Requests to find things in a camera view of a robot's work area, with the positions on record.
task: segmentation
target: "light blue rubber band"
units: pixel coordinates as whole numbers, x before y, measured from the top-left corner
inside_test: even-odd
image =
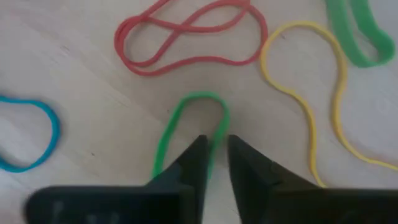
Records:
[[[47,146],[46,150],[44,151],[43,155],[40,156],[34,163],[27,167],[19,167],[8,163],[5,159],[0,156],[0,168],[4,169],[8,172],[25,172],[27,170],[33,169],[43,162],[45,162],[53,153],[54,149],[57,146],[58,140],[60,139],[60,120],[58,116],[55,114],[54,110],[51,107],[41,101],[38,100],[20,100],[15,98],[8,98],[6,96],[0,96],[0,103],[12,103],[18,105],[33,105],[40,109],[42,109],[47,116],[50,118],[51,126],[52,126],[52,136],[49,145]]]

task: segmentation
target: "red rubber band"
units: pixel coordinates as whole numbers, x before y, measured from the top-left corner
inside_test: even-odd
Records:
[[[139,16],[132,16],[130,18],[127,18],[125,21],[123,21],[118,29],[115,32],[114,35],[114,48],[116,49],[116,52],[118,53],[119,57],[123,61],[123,63],[127,66],[128,69],[130,69],[132,72],[138,74],[138,75],[143,75],[143,76],[155,76],[155,75],[161,75],[164,73],[167,73],[173,69],[176,69],[178,67],[184,66],[184,65],[189,65],[191,63],[196,63],[196,62],[219,62],[219,63],[224,63],[227,65],[245,65],[249,64],[253,61],[255,61],[261,51],[261,46],[264,44],[268,37],[268,30],[267,30],[267,23],[264,18],[264,16],[261,14],[258,9],[256,9],[254,6],[250,4],[250,0],[219,0],[215,1],[213,3],[210,3],[201,9],[197,10],[195,13],[193,13],[188,19],[186,19],[184,22],[181,24],[175,24],[172,22],[167,22],[167,21],[162,21],[160,19],[156,19],[151,17],[150,15],[154,13],[156,10],[161,8],[164,4],[169,2],[170,0],[159,0],[156,2],[153,6],[145,10],[141,15]],[[200,16],[204,15],[208,11],[215,9],[217,7],[223,7],[223,6],[236,6],[236,7],[241,7],[242,11],[236,15],[232,20],[219,25],[219,26],[213,26],[213,27],[199,27],[199,26],[191,26],[195,20],[197,20]],[[148,67],[150,65],[153,65],[156,63],[161,56],[166,52],[166,50],[174,43],[174,41],[181,35],[183,32],[197,32],[197,33],[211,33],[211,32],[220,32],[222,30],[226,30],[235,24],[237,24],[243,16],[246,14],[246,12],[249,12],[254,16],[254,18],[257,19],[260,29],[261,29],[261,43],[259,44],[258,49],[255,51],[255,53],[248,59],[242,60],[242,61],[234,61],[234,60],[229,60],[227,58],[223,57],[217,57],[217,56],[197,56],[197,57],[190,57],[186,58],[183,60],[179,60],[177,62],[171,63],[169,65],[166,65],[162,68],[159,68],[157,70],[151,71],[151,72],[146,72],[139,70],[138,67],[144,68]],[[163,43],[163,45],[160,47],[160,49],[156,52],[156,54],[143,62],[134,62],[130,60],[129,58],[126,57],[126,54],[124,53],[124,41],[127,37],[127,35],[130,33],[130,31],[139,23],[141,22],[151,22],[157,26],[167,28],[167,29],[172,29],[174,30],[167,40]]]

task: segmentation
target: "green rubber band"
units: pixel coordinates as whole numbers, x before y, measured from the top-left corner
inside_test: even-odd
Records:
[[[395,43],[377,25],[368,0],[349,0],[349,3],[359,30],[370,40],[378,52],[377,61],[372,61],[365,56],[355,42],[345,2],[346,0],[326,0],[326,6],[334,33],[347,57],[353,64],[362,68],[382,65],[390,61],[395,54]]]
[[[172,116],[170,117],[169,123],[166,126],[165,131],[163,132],[162,138],[159,141],[157,146],[157,151],[155,155],[154,168],[152,170],[152,177],[156,177],[163,170],[164,158],[169,147],[170,138],[172,137],[177,125],[180,120],[182,111],[186,107],[187,103],[193,100],[201,99],[201,98],[209,98],[219,102],[224,109],[224,116],[220,121],[220,124],[217,127],[216,132],[213,134],[210,140],[210,162],[208,168],[208,178],[211,177],[211,172],[214,166],[214,155],[216,150],[220,147],[223,139],[226,135],[226,132],[229,127],[229,109],[227,104],[223,99],[221,99],[216,93],[212,93],[209,91],[199,91],[192,92],[188,95],[184,96],[177,107],[174,109]]]

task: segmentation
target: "yellow rubber band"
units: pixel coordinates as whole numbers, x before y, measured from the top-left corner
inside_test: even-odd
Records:
[[[375,164],[383,167],[387,167],[392,170],[398,170],[397,166],[394,166],[392,164],[388,164],[386,162],[378,161],[375,159],[370,159],[364,155],[362,155],[358,150],[356,150],[345,138],[343,134],[343,126],[341,125],[341,120],[340,120],[340,102],[341,102],[341,97],[343,95],[343,92],[346,87],[347,83],[347,63],[345,60],[345,55],[343,50],[341,49],[338,41],[336,38],[331,34],[329,31],[321,27],[320,25],[314,23],[314,22],[308,22],[308,21],[296,21],[296,22],[291,22],[286,25],[283,25],[282,27],[278,28],[267,40],[267,42],[264,44],[264,46],[261,49],[261,54],[260,54],[260,64],[261,64],[261,70],[262,74],[264,75],[264,78],[268,81],[268,83],[273,86],[275,89],[281,91],[282,93],[285,93],[295,100],[297,100],[301,107],[303,108],[305,115],[307,117],[308,121],[308,126],[309,126],[309,148],[310,148],[310,170],[312,175],[314,176],[315,180],[318,182],[318,184],[321,187],[326,187],[326,185],[322,182],[321,178],[319,177],[318,170],[317,170],[317,128],[315,126],[315,117],[313,115],[313,112],[311,108],[309,107],[308,103],[298,94],[296,94],[293,90],[288,89],[277,82],[275,82],[271,76],[269,75],[269,71],[267,68],[267,53],[269,51],[269,48],[273,41],[285,30],[291,29],[294,27],[303,27],[303,28],[308,28],[310,30],[313,30],[320,36],[322,36],[325,40],[329,42],[331,45],[335,56],[336,56],[336,61],[337,61],[337,67],[338,67],[338,79],[337,83],[335,86],[335,92],[333,94],[333,99],[332,99],[332,104],[331,104],[331,123],[333,125],[333,130],[340,141],[340,143],[347,149],[349,152],[351,152],[354,156],[356,156],[358,159],[361,159],[364,162],[370,163],[370,164]]]

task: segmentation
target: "light wood surface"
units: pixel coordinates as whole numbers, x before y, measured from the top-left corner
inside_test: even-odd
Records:
[[[156,16],[182,21],[212,0],[173,0]],[[113,49],[113,34],[128,16],[154,0],[2,0],[0,2],[0,91],[49,102],[63,123],[62,141],[44,165],[22,174],[0,171],[1,223],[23,223],[21,208],[33,191],[58,184],[140,185],[150,179],[157,141],[170,110],[189,91],[215,91],[231,109],[231,134],[302,177],[314,181],[307,165],[307,123],[296,102],[266,85],[258,63],[230,67],[197,63],[157,78],[131,73]],[[370,0],[380,26],[398,40],[395,0]],[[269,30],[292,20],[328,25],[322,0],[252,0]],[[212,11],[197,24],[220,24],[236,9]],[[154,26],[133,33],[131,57],[149,58],[168,31]],[[358,36],[370,54],[374,52]],[[246,58],[259,44],[259,30],[246,16],[219,34],[184,35],[156,65],[192,55]],[[365,164],[336,140],[329,121],[336,67],[328,44],[315,34],[292,30],[270,52],[273,77],[310,102],[316,119],[318,168],[332,187],[397,188],[398,174]],[[349,140],[366,155],[398,164],[398,61],[384,67],[351,65],[342,119]],[[192,104],[167,155],[173,161],[199,134],[210,134],[221,110]],[[31,106],[0,103],[0,151],[23,163],[39,156],[50,138],[50,123]],[[229,183],[225,148],[217,153],[209,183],[204,223],[239,223]]]

